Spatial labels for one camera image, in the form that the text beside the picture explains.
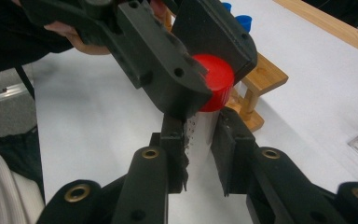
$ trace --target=blue object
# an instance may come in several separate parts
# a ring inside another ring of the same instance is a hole
[[[229,12],[231,12],[231,4],[230,3],[222,3],[223,7],[225,7]]]
[[[235,18],[240,25],[247,31],[248,33],[251,32],[251,25],[252,25],[252,17],[247,15],[241,15]]]

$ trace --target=white table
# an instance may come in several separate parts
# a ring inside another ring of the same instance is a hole
[[[257,143],[286,152],[325,189],[358,180],[348,146],[358,135],[358,49],[270,0],[230,3],[234,15],[254,18],[258,51],[289,76],[257,107],[266,120]],[[34,64],[34,79],[47,201],[76,179],[104,186],[126,174],[160,131],[162,114],[112,56],[50,54]],[[170,223],[249,223],[245,196],[223,197],[212,155],[200,166],[203,178],[170,195]]]

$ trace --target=red lid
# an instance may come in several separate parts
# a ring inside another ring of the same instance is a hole
[[[193,58],[208,71],[205,81],[208,88],[213,92],[212,98],[200,111],[212,112],[223,108],[234,84],[234,72],[231,66],[210,54],[198,54],[194,55]]]

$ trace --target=wooden stand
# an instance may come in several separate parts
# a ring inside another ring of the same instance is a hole
[[[260,129],[264,124],[264,120],[255,111],[258,98],[280,87],[289,78],[263,55],[258,53],[257,60],[257,67],[242,80],[242,83],[248,88],[245,97],[241,98],[233,90],[227,103],[228,107],[235,109],[240,114],[251,132]]]

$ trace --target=black sleeve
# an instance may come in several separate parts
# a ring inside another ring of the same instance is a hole
[[[10,0],[0,0],[0,71],[71,47],[65,37],[31,24],[21,7]]]

